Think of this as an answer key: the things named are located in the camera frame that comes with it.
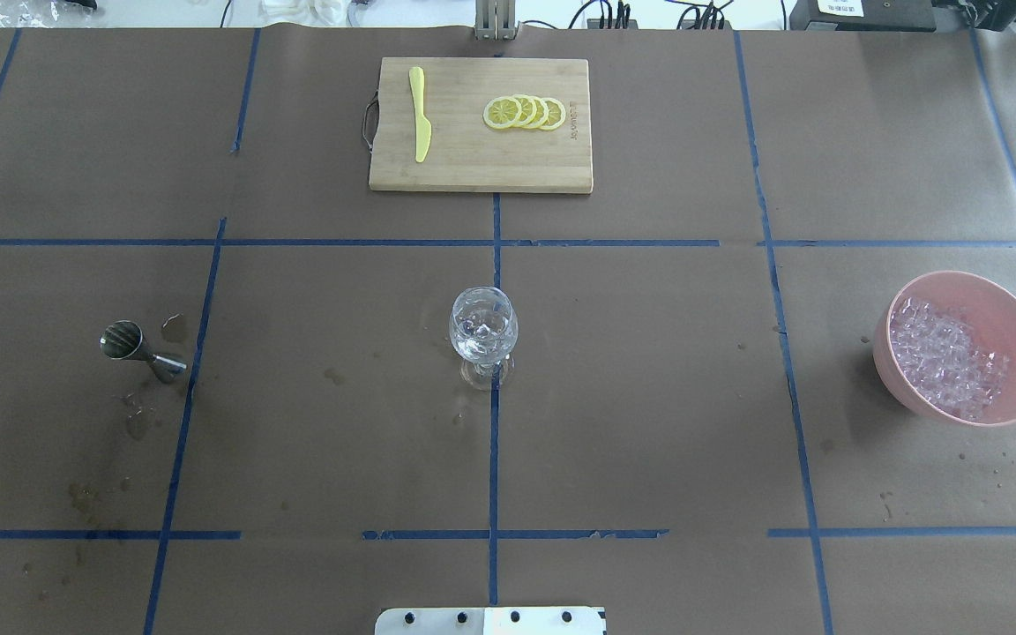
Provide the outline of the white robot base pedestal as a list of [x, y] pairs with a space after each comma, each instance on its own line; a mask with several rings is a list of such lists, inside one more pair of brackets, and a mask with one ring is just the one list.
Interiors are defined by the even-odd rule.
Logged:
[[605, 609], [589, 606], [392, 608], [375, 634], [606, 634]]

